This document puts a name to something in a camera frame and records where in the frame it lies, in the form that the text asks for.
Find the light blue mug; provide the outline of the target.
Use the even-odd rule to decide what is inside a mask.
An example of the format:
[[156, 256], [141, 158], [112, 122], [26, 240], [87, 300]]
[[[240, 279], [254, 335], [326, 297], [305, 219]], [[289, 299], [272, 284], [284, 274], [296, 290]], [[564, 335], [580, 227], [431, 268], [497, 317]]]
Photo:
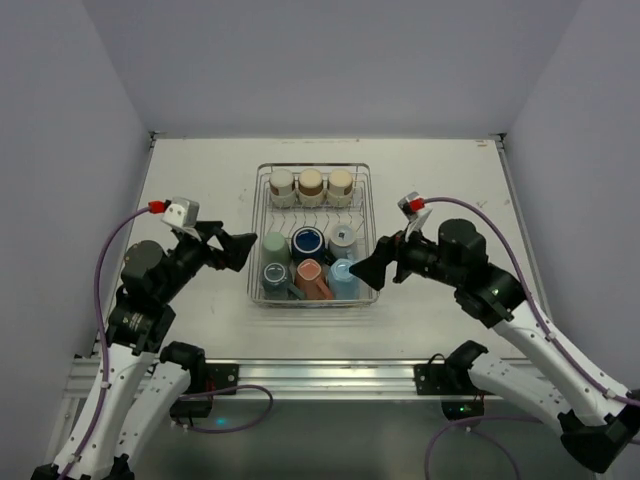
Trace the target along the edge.
[[360, 298], [360, 280], [350, 272], [353, 261], [337, 259], [328, 273], [329, 289], [335, 300], [357, 300]]

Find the white grey mug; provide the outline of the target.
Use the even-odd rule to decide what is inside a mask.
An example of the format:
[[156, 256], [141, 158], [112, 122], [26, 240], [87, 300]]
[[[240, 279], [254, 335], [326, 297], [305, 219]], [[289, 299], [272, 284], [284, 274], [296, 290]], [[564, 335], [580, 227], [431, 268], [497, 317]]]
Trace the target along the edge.
[[329, 234], [328, 248], [336, 259], [355, 261], [358, 256], [355, 231], [347, 224], [337, 224]]

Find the light green cup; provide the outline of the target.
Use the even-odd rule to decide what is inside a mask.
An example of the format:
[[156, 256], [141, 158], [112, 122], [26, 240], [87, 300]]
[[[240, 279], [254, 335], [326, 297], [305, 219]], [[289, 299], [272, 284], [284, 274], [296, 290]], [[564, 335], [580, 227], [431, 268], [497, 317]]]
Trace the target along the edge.
[[280, 232], [269, 232], [261, 242], [261, 265], [278, 263], [285, 267], [291, 264], [291, 251], [286, 237]]

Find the grey teal mug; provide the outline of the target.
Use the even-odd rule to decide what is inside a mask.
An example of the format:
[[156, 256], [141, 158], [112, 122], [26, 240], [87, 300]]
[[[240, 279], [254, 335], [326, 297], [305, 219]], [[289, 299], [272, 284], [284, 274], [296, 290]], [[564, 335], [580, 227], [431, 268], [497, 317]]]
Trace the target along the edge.
[[289, 268], [281, 263], [267, 264], [262, 270], [261, 285], [267, 300], [305, 300], [291, 277]]

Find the salmon pink mug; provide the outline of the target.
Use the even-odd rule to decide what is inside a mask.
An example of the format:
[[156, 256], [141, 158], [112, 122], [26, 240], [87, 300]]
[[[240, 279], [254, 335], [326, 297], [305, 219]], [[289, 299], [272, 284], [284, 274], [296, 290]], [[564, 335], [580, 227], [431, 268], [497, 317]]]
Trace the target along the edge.
[[306, 300], [333, 300], [334, 296], [324, 279], [322, 266], [312, 259], [303, 260], [296, 268], [294, 285]]

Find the dark blue patterned mug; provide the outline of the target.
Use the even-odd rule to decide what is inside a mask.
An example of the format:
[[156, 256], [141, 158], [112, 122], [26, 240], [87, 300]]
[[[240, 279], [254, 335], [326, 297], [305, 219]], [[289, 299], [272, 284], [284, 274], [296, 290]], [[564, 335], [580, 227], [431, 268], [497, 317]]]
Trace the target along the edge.
[[291, 257], [298, 265], [303, 260], [312, 259], [322, 264], [325, 261], [324, 234], [312, 226], [297, 229], [291, 237]]

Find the cream brown cup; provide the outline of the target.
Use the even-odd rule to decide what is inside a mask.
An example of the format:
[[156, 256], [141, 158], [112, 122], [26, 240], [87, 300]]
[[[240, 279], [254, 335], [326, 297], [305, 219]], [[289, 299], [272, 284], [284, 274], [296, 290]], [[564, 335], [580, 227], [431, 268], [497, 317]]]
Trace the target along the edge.
[[352, 174], [342, 168], [333, 169], [328, 177], [327, 201], [334, 207], [346, 207], [353, 197]]

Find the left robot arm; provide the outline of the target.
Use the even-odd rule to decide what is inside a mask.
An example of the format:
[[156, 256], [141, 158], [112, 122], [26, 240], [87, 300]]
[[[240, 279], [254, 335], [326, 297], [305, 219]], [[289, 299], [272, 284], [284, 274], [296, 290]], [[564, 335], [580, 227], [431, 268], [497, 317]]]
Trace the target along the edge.
[[127, 250], [116, 304], [100, 324], [102, 360], [84, 408], [53, 462], [33, 478], [133, 478], [170, 407], [187, 390], [205, 387], [203, 350], [163, 343], [175, 318], [170, 303], [204, 266], [241, 271], [257, 236], [230, 235], [220, 221], [172, 232], [172, 250], [151, 240]]

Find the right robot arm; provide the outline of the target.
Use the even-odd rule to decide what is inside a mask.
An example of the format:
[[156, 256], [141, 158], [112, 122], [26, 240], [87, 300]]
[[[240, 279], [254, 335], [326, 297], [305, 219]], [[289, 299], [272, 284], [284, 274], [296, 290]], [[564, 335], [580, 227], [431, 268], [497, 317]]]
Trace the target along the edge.
[[375, 290], [386, 268], [396, 283], [412, 274], [448, 285], [470, 317], [508, 341], [542, 373], [507, 366], [467, 341], [446, 363], [458, 381], [496, 394], [551, 428], [582, 466], [604, 473], [639, 432], [639, 394], [607, 375], [582, 353], [508, 271], [489, 262], [486, 240], [465, 219], [441, 224], [435, 241], [419, 231], [381, 237], [374, 253], [351, 273]]

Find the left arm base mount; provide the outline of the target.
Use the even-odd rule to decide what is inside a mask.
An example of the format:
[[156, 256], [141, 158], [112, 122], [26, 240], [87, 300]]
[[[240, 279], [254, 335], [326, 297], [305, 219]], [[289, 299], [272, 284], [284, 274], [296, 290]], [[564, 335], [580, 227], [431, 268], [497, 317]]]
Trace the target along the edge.
[[[186, 394], [212, 392], [236, 386], [239, 365], [235, 363], [206, 363], [186, 390]], [[174, 421], [186, 421], [193, 424], [194, 419], [204, 419], [213, 408], [212, 396], [179, 399], [170, 408], [170, 417]]]

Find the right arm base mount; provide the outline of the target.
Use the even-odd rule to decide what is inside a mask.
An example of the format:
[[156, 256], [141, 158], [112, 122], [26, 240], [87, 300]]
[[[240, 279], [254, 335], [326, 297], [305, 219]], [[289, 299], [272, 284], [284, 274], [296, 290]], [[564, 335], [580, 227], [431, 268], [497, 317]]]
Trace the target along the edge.
[[441, 353], [413, 366], [416, 393], [438, 396], [443, 415], [448, 421], [480, 417], [485, 414], [485, 392], [454, 369]]

